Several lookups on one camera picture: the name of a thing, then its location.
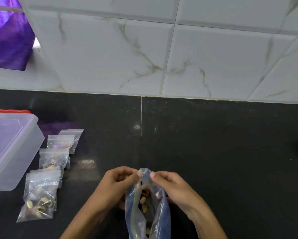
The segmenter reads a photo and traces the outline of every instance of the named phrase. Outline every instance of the left hand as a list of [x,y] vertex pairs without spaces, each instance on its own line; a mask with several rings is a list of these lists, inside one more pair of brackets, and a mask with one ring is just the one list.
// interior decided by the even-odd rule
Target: left hand
[[141,178],[137,169],[126,166],[108,170],[87,201],[93,212],[104,212],[117,205],[127,189]]

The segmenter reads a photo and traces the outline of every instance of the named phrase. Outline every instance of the wall tile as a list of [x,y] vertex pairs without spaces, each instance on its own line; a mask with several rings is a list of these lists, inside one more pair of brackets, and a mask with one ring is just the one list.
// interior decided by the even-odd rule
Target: wall tile
[[174,24],[31,11],[67,91],[161,93]]
[[29,9],[174,23],[179,0],[21,0]]
[[63,91],[54,68],[40,49],[33,49],[25,71],[0,68],[0,88]]
[[180,0],[176,23],[298,33],[298,0]]
[[245,100],[294,38],[175,25],[162,95]]
[[298,39],[278,59],[250,100],[298,102]]

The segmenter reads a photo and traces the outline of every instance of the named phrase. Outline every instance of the transparent plastic container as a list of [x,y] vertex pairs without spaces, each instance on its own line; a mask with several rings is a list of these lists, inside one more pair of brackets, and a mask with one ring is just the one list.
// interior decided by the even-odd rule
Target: transparent plastic container
[[17,186],[42,145],[37,121],[33,114],[0,113],[0,191]]

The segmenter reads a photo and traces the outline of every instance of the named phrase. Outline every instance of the black granite countertop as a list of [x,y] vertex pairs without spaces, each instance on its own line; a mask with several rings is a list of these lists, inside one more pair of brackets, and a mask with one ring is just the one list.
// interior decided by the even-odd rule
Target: black granite countertop
[[[298,239],[298,105],[0,90],[0,108],[29,109],[45,136],[85,129],[54,218],[16,223],[24,176],[0,192],[0,238],[59,238],[104,173],[126,165],[178,172],[228,238]],[[174,205],[171,216],[172,238],[197,238]],[[114,209],[91,238],[127,239],[124,212]]]

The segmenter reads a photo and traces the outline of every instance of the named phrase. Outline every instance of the hand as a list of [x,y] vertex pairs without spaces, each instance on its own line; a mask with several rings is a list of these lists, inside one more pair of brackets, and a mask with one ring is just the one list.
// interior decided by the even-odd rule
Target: hand
[[190,220],[194,220],[196,211],[211,211],[199,194],[177,173],[151,172],[150,177],[167,192],[170,199],[186,213]]
[[108,170],[95,192],[88,199],[87,204],[95,212],[108,211],[120,201],[127,189],[136,184],[140,178],[141,174],[138,170],[126,166]]

